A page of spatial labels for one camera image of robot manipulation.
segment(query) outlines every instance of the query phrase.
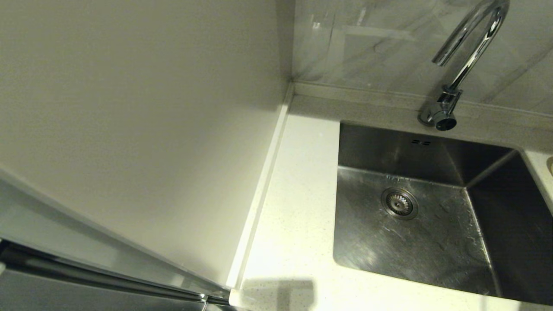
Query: sink basin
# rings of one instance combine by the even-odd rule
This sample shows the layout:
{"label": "sink basin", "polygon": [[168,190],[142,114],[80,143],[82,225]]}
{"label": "sink basin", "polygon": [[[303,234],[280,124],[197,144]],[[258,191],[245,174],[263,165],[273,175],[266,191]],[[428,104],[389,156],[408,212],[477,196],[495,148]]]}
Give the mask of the sink basin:
{"label": "sink basin", "polygon": [[553,305],[553,220],[517,151],[343,123],[337,181],[339,265]]}

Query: faucet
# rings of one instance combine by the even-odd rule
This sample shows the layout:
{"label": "faucet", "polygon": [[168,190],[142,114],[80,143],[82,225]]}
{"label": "faucet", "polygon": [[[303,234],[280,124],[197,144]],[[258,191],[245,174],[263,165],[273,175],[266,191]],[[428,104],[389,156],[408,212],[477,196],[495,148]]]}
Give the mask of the faucet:
{"label": "faucet", "polygon": [[432,59],[432,62],[438,66],[447,64],[451,56],[453,56],[459,46],[482,19],[491,15],[486,31],[482,34],[482,37],[474,47],[474,51],[460,68],[453,82],[443,85],[443,92],[438,100],[428,105],[420,112],[419,121],[422,124],[435,126],[439,131],[448,131],[457,125],[457,120],[455,120],[455,116],[453,115],[453,109],[455,109],[457,101],[463,93],[463,90],[459,89],[459,84],[463,82],[467,74],[476,64],[476,61],[482,56],[488,45],[492,42],[497,31],[503,24],[508,10],[509,0],[483,0],[468,12],[453,33],[451,33],[442,48]]}

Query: countertop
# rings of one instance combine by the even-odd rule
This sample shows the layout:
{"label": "countertop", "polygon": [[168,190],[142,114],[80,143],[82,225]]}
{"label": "countertop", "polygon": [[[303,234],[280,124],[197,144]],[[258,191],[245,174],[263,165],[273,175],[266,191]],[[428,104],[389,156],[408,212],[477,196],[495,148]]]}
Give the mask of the countertop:
{"label": "countertop", "polygon": [[[301,109],[292,110],[286,120],[232,305],[252,311],[553,310],[339,266],[333,260],[333,231],[340,117],[302,115]],[[535,165],[542,192],[552,194],[553,177],[542,173],[550,174],[548,151],[524,149],[522,154]],[[551,203],[551,195],[546,199]]]}

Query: backsplash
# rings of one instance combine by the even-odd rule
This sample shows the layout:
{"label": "backsplash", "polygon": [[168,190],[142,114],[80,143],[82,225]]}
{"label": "backsplash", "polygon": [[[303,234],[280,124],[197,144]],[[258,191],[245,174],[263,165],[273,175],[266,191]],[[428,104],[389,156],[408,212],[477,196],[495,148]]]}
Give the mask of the backsplash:
{"label": "backsplash", "polygon": [[[296,0],[296,81],[437,96],[487,23],[445,67],[435,53],[480,0]],[[553,1],[511,1],[462,83],[463,100],[553,115]]]}

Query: sink drain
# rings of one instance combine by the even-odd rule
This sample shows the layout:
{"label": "sink drain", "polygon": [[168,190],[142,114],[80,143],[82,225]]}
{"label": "sink drain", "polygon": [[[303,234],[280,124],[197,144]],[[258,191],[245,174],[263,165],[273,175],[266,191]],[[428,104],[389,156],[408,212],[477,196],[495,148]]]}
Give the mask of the sink drain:
{"label": "sink drain", "polygon": [[398,219],[413,219],[419,212],[419,204],[413,195],[404,189],[388,188],[382,192],[380,200],[386,211]]}

